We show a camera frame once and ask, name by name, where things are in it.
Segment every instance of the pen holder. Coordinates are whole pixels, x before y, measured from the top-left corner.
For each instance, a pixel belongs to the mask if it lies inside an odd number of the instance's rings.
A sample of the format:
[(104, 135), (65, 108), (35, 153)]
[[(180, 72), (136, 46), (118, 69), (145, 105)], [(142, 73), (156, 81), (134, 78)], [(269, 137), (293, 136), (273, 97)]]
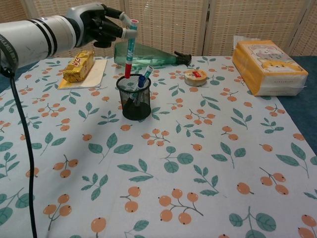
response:
[(116, 83), (120, 92), (122, 113), (124, 117), (129, 120), (142, 120), (148, 117), (151, 113), (151, 80), (148, 78), (142, 89), (135, 90), (138, 85), (140, 75), (141, 74), (132, 74), (129, 79), (122, 76)]

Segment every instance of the black cable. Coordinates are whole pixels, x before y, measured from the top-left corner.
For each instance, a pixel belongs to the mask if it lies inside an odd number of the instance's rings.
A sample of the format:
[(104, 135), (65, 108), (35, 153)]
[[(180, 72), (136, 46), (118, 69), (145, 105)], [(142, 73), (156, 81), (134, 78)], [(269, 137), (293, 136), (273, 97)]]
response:
[(12, 89), (12, 93), (13, 93), (14, 100), (16, 103), (16, 107), (17, 107), (18, 112), (20, 114), (21, 122), (23, 125), (23, 130), (24, 130), (24, 134), (25, 134), (26, 145), (28, 147), (28, 152), (29, 152), (29, 159), (30, 159), (29, 208), (30, 208), (30, 218), (31, 218), (31, 227), (32, 227), (33, 238), (37, 238), (38, 236), (36, 233), (34, 207), (33, 207), (34, 157), (33, 157), (33, 151), (32, 151), (32, 144), (31, 144), (28, 125), (27, 125), (27, 122), (26, 122), (26, 119), (25, 119), (25, 116), (23, 113), (22, 105), (21, 105), (21, 102), (19, 99), (19, 95), (18, 95), (18, 92), (16, 91), (13, 71), (11, 71), (10, 75), (11, 75), (10, 76), (11, 89)]

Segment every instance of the table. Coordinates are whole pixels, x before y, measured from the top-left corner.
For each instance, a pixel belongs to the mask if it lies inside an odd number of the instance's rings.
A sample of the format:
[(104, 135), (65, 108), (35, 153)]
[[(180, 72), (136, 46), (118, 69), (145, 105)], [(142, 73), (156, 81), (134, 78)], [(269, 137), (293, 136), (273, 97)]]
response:
[[(39, 237), (316, 232), (317, 157), (276, 97), (249, 94), (231, 57), (193, 57), (189, 68), (210, 76), (200, 88), (185, 84), (183, 65), (156, 69), (144, 121), (122, 116), (124, 68), (112, 58), (100, 88), (57, 90), (68, 61), (43, 60), (17, 81)], [(12, 93), (0, 96), (0, 234), (31, 237), (23, 130)]]

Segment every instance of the green glass bottle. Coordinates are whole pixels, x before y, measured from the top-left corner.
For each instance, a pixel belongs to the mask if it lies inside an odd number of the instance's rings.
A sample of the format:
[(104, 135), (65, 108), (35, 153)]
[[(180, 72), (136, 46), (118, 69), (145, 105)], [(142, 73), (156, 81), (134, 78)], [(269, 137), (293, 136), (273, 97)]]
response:
[[(125, 66), (127, 58), (127, 42), (115, 43), (114, 46), (114, 62), (116, 64)], [(135, 43), (134, 55), (132, 65), (135, 67), (146, 67), (148, 65), (157, 67), (166, 64), (185, 64), (188, 65), (191, 60), (191, 55), (184, 55), (178, 52), (174, 52), (177, 56), (160, 51), (158, 49), (144, 46)]]

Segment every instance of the yellow package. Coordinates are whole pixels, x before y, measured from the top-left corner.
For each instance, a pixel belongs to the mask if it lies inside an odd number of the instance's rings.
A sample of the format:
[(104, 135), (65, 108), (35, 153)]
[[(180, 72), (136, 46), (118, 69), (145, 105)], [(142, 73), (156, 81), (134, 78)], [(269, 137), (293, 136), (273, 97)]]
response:
[(63, 71), (63, 78), (68, 82), (80, 82), (85, 79), (94, 64), (94, 52), (81, 51)]
[(233, 63), (256, 96), (295, 96), (308, 76), (271, 40), (238, 42)]

